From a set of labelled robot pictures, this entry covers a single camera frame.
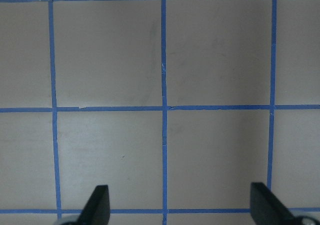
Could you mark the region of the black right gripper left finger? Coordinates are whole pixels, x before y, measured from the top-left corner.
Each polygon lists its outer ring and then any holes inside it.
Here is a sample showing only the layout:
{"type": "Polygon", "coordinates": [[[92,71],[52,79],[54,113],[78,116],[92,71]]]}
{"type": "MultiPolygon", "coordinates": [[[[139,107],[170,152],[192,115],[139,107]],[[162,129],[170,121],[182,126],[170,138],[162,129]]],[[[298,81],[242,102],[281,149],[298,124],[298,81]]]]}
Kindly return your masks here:
{"type": "Polygon", "coordinates": [[[108,185],[97,185],[80,215],[57,220],[58,225],[108,225],[111,217],[108,185]]]}

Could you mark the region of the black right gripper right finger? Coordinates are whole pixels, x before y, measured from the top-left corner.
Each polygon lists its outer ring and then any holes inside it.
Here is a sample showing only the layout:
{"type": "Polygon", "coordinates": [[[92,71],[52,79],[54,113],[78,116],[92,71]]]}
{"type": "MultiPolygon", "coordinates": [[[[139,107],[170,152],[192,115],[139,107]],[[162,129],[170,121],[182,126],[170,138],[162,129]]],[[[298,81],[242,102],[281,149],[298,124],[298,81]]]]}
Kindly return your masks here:
{"type": "Polygon", "coordinates": [[[250,184],[250,216],[256,225],[318,225],[308,215],[294,215],[262,182],[250,184]]]}

